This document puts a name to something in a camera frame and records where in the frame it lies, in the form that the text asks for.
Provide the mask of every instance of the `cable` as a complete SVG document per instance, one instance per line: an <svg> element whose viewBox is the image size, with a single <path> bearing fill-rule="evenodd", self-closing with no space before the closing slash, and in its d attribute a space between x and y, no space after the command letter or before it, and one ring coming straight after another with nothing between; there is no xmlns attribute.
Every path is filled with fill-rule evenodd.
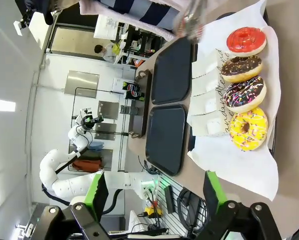
<svg viewBox="0 0 299 240"><path fill-rule="evenodd" d="M157 174L159 174L157 168L154 167L154 166L152 166L152 167L150 168L148 162L145 161L145 160L144 160L144 168L145 168L145 170L146 170L149 174L151 174L151 175L157 175Z"/></svg>
<svg viewBox="0 0 299 240"><path fill-rule="evenodd" d="M78 125L75 130L76 130L76 132L77 132L78 135L81 135L82 137L84 137L87 140L87 146L88 146L89 143L90 143L90 141L88 140L88 138L78 132L78 127L80 127L80 126L82 126L82 125Z"/></svg>
<svg viewBox="0 0 299 240"><path fill-rule="evenodd" d="M153 201L151 201L151 199L148 198L148 200L150 201L150 203L153 205L153 208L154 208L155 217L156 217L156 226L160 229L161 228L161 223L160 223L158 210L157 210L157 208L154 204L154 196L153 196L152 190L150 188L148 189L148 191L150 192L151 198L153 199Z"/></svg>
<svg viewBox="0 0 299 240"><path fill-rule="evenodd" d="M119 193L120 193L122 190L123 190L123 189L117 189L117 190L115 191L114 196L113 196L113 202L111 203L111 206L110 206L107 210L103 211L102 215L108 214L108 213L110 213L111 211L113 211L113 209L114 209L115 206L116 206L116 202L117 202L117 199L118 199L118 195L119 195Z"/></svg>
<svg viewBox="0 0 299 240"><path fill-rule="evenodd" d="M84 123L84 125L86 126L86 124L85 124L85 122L83 121L83 117L82 117L82 110L80 110L80 118L81 118L81 120L82 120L82 122ZM89 134L90 134L90 136L91 136L91 141L90 141L90 143L89 143L89 140L88 140L88 138L87 137L85 137L86 139L87 139L87 147L89 147L91 144L92 144L92 142L93 142L93 135L92 135L92 133L91 133L91 131L89 130L89 128L88 127L86 127L87 128L87 131L89 132Z"/></svg>
<svg viewBox="0 0 299 240"><path fill-rule="evenodd" d="M135 224L132 228L131 228L131 233L133 232L133 229L136 227L136 226L138 226L138 225L146 225L146 226L148 226L148 224L146 224L146 223L138 223L138 224Z"/></svg>
<svg viewBox="0 0 299 240"><path fill-rule="evenodd" d="M182 213L182 206L181 206L181 203L184 204L184 207L187 209L188 215L190 215L190 211L189 211L189 209L187 208L187 205L185 204L185 202L184 202L184 200L183 200L184 198L186 198L185 195L186 195L187 193L189 193L189 194L193 194L193 193L192 193L191 191L189 191L188 189L183 188L183 190L180 191L179 196L177 197L177 214L178 214L180 223L181 223L181 224L184 226L184 228L186 228L187 231L188 231L188 232L187 232L187 235L188 235L188 236L191 236L192 233L193 233L193 234L198 234L199 232L201 232L201 231L203 230L203 228L205 227L206 223L208 222L208 219L209 219L209 213L208 213L208 211L207 211L207 208L205 208L205 214L204 214L204 215L202 214L202 216L205 217L205 220L204 220L204 221L202 220L202 226L199 227L199 228L194 229L195 226L193 226L193 224L191 224L191 223L188 223L188 222L184 219L184 215L183 215L183 213ZM200 200L201 200L203 206L206 206L206 202L205 202L205 200L202 199L202 198L200 198ZM195 212L195 211L194 211L194 207L193 207L193 205L190 204L190 203L188 203L188 205L191 206L191 207L193 208L193 212Z"/></svg>
<svg viewBox="0 0 299 240"><path fill-rule="evenodd" d="M61 198L59 198L59 197L57 197L57 196L53 196L52 194L50 194L50 193L48 192L48 190L46 189L46 187L44 186L43 183L41 184L41 190L42 190L43 193L45 193L46 196L48 196L50 199L53 199L53 200L55 200L55 201L57 201L57 202L59 202L59 203L61 203L61 204L66 205L66 206L69 206L69 205L70 205L70 202L69 202L69 201L65 201L65 200L63 200L63 199L61 199Z"/></svg>
<svg viewBox="0 0 299 240"><path fill-rule="evenodd" d="M141 171L143 172L143 170L145 169L145 166L143 166L143 165L141 164L140 156L138 156L138 162L139 162L139 164L143 167L142 170L141 170Z"/></svg>

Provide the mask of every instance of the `electrical outlet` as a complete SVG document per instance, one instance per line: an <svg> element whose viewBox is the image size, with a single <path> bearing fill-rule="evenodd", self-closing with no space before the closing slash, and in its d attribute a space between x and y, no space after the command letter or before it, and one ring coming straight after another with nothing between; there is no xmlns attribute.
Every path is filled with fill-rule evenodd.
<svg viewBox="0 0 299 240"><path fill-rule="evenodd" d="M154 190L155 190L155 184L154 181L143 181L141 182L141 189L143 192L143 196L145 197L145 199L149 198L151 200L152 199L152 194L154 195Z"/></svg>

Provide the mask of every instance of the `yellow frosted donut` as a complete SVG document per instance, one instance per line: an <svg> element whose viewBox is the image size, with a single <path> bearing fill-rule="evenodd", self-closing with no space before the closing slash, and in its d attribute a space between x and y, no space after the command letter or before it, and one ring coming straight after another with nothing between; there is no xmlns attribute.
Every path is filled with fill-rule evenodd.
<svg viewBox="0 0 299 240"><path fill-rule="evenodd" d="M268 118L259 107L248 112L236 113L230 122L232 142L243 151L257 149L268 133Z"/></svg>

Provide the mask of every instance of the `yellow tool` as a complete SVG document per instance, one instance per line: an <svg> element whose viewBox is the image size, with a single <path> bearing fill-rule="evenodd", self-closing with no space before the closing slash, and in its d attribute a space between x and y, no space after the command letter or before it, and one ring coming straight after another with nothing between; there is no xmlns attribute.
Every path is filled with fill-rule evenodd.
<svg viewBox="0 0 299 240"><path fill-rule="evenodd" d="M156 211L157 211L157 217L161 218L163 214L162 210L158 206L156 206ZM149 219L154 219L156 216L153 206L145 207L145 212L143 214L145 215L145 217L147 216Z"/></svg>

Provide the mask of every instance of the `red frosted donut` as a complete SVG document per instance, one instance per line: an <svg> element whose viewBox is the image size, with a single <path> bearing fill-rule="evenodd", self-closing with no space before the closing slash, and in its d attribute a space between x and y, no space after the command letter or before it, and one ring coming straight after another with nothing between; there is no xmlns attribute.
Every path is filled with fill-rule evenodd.
<svg viewBox="0 0 299 240"><path fill-rule="evenodd" d="M266 36L259 28L242 27L227 38L228 49L238 57L249 57L260 53L266 45Z"/></svg>

